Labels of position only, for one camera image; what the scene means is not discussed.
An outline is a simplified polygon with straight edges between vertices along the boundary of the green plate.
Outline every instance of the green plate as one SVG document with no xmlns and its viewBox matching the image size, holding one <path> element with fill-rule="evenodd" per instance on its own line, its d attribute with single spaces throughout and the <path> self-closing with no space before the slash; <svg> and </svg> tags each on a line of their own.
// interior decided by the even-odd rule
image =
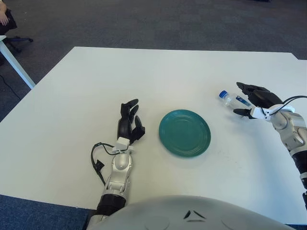
<svg viewBox="0 0 307 230">
<path fill-rule="evenodd" d="M 202 154 L 211 141 L 210 129 L 204 119 L 184 109 L 174 110 L 163 117 L 159 136 L 170 152 L 183 157 Z"/>
</svg>

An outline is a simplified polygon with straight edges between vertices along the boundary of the person's hand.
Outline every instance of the person's hand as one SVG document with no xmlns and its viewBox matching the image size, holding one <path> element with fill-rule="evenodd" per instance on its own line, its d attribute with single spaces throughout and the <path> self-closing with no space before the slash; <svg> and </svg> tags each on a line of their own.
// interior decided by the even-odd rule
<svg viewBox="0 0 307 230">
<path fill-rule="evenodd" d="M 4 12 L 0 11 L 0 23 L 2 25 L 7 25 L 9 23 L 8 17 L 5 15 Z"/>
</svg>

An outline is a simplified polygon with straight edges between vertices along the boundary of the white table leg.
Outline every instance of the white table leg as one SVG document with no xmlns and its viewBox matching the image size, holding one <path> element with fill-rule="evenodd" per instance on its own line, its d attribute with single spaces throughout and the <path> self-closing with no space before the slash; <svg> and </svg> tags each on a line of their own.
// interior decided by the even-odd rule
<svg viewBox="0 0 307 230">
<path fill-rule="evenodd" d="M 29 75 L 25 72 L 22 66 L 15 59 L 13 54 L 9 51 L 3 41 L 0 41 L 0 52 L 5 56 L 7 61 L 11 64 L 11 66 L 16 70 L 19 76 L 24 80 L 24 82 L 30 87 L 30 89 L 34 88 L 35 83 L 29 77 Z"/>
</svg>

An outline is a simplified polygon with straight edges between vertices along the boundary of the blue bottle cap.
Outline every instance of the blue bottle cap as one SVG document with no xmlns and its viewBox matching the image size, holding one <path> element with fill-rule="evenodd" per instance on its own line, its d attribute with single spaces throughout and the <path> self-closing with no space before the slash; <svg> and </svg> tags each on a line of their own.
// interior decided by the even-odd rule
<svg viewBox="0 0 307 230">
<path fill-rule="evenodd" d="M 227 94 L 227 92 L 225 90 L 223 90 L 221 93 L 220 93 L 220 98 L 223 98 L 225 95 Z"/>
</svg>

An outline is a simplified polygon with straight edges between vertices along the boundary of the wire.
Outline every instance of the wire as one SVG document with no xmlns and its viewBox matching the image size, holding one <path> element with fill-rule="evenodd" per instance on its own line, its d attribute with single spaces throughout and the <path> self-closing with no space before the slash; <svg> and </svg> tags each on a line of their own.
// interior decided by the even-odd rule
<svg viewBox="0 0 307 230">
<path fill-rule="evenodd" d="M 17 95 L 17 93 L 15 93 L 15 91 L 11 88 L 11 86 L 9 86 L 9 84 L 8 83 L 6 83 L 6 81 L 5 81 L 5 79 L 4 79 L 4 77 L 2 76 L 2 75 L 0 75 L 0 77 L 2 78 L 2 80 L 3 80 L 3 82 L 4 82 L 4 84 L 6 84 L 6 86 L 7 87 L 9 87 L 10 88 L 10 90 L 15 94 L 15 96 L 19 99 L 19 101 L 21 101 L 21 98 Z"/>
<path fill-rule="evenodd" d="M 261 107 L 261 111 L 262 111 L 263 115 L 265 115 L 265 112 L 263 111 L 263 108 L 262 108 L 262 107 Z"/>
<path fill-rule="evenodd" d="M 284 102 L 287 102 L 286 104 L 284 104 L 282 107 L 280 107 L 278 110 L 276 110 L 274 113 L 270 114 L 270 115 L 274 115 L 277 112 L 279 112 L 282 108 L 284 108 L 286 105 L 288 105 L 290 102 L 298 99 L 298 98 L 307 98 L 307 96 L 294 96 L 294 97 L 290 97 L 287 100 L 285 100 Z"/>
<path fill-rule="evenodd" d="M 97 173 L 97 175 L 99 176 L 100 180 L 102 181 L 102 183 L 103 183 L 104 185 L 106 185 L 106 182 L 105 182 L 105 180 L 104 180 L 104 177 L 102 176 L 102 174 L 101 174 L 101 172 L 100 172 L 100 170 L 104 167 L 104 164 L 103 164 L 101 161 L 99 161 L 99 160 L 97 160 L 97 163 L 95 163 L 94 157 L 93 157 L 94 150 L 95 150 L 98 146 L 101 146 L 101 145 L 104 147 L 106 153 L 109 154 L 109 155 L 111 155 L 111 156 L 120 154 L 120 152 L 115 153 L 115 154 L 109 153 L 109 152 L 107 151 L 107 149 L 106 149 L 106 146 L 111 147 L 111 148 L 114 147 L 114 146 L 113 146 L 113 145 L 106 144 L 106 143 L 101 143 L 101 142 L 95 144 L 95 145 L 92 147 L 92 151 L 91 151 L 91 162 L 92 162 L 92 166 L 93 166 L 95 172 Z"/>
<path fill-rule="evenodd" d="M 303 96 L 303 95 L 300 95 L 300 96 L 294 96 L 294 97 L 289 97 L 288 99 L 284 100 L 283 104 L 285 104 L 287 101 L 291 100 L 291 99 L 298 99 L 298 98 L 307 98 L 307 96 Z"/>
</svg>

